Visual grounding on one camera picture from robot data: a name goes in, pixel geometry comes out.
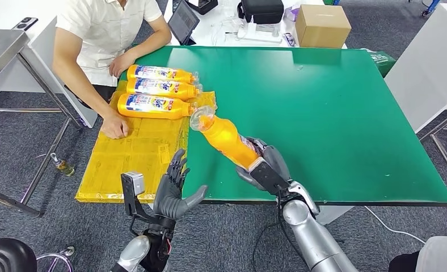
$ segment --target bottle label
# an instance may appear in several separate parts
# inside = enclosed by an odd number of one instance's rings
[[[139,94],[158,95],[162,93],[177,93],[180,83],[170,80],[155,80],[138,78],[135,84],[135,91]]]
[[[135,69],[135,76],[138,78],[174,79],[176,75],[177,70],[168,67],[138,65]]]
[[[128,96],[126,109],[129,111],[149,112],[149,111],[170,111],[174,100],[160,96],[136,95]]]
[[[255,152],[254,144],[252,144],[249,140],[247,140],[247,138],[245,138],[245,137],[243,137],[243,136],[241,136],[241,135],[239,135],[239,137],[240,137],[240,141],[242,141],[242,143],[243,143],[244,145],[246,145],[247,147],[249,147],[250,149],[252,149],[253,152]]]

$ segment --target cardboard box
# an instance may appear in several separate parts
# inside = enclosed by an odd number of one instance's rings
[[[350,31],[341,6],[300,6],[296,20],[300,47],[342,48]]]

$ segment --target black pants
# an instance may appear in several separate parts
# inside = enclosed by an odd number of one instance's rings
[[[402,254],[389,263],[389,272],[415,272],[418,264],[419,251],[412,254]]]
[[[112,95],[116,90],[116,87],[111,87],[111,86],[103,86],[103,85],[93,85],[93,87],[95,88],[96,92],[106,101],[106,102],[110,102],[110,99],[112,99]],[[69,90],[70,92],[73,92],[72,90],[70,90],[70,88],[68,88],[65,85],[65,88],[67,90]],[[90,106],[88,106],[85,102],[83,102],[83,100],[81,100],[78,95],[76,95],[74,92],[73,94],[78,98],[78,101],[80,101],[80,103],[82,103],[82,105],[86,106],[88,109],[90,109]]]

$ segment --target orange detergent bottle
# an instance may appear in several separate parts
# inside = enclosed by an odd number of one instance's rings
[[[197,84],[199,82],[198,72],[189,73],[182,69],[173,69],[168,67],[132,65],[126,72],[127,78],[148,78],[163,79]]]
[[[194,86],[184,82],[146,78],[129,78],[126,85],[126,92],[173,97],[182,100],[197,97],[202,93],[202,89],[202,84]]]
[[[177,98],[124,93],[118,100],[120,114],[128,117],[179,119],[190,116],[195,107]]]
[[[259,157],[254,145],[238,134],[235,125],[215,116],[215,110],[209,106],[200,107],[192,114],[190,127],[202,132],[210,145],[247,170]]]

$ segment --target green tabletop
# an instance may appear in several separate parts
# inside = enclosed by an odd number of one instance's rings
[[[198,71],[217,116],[276,146],[318,204],[447,205],[447,188],[362,50],[166,46],[138,64]],[[191,131],[183,194],[273,201]]]

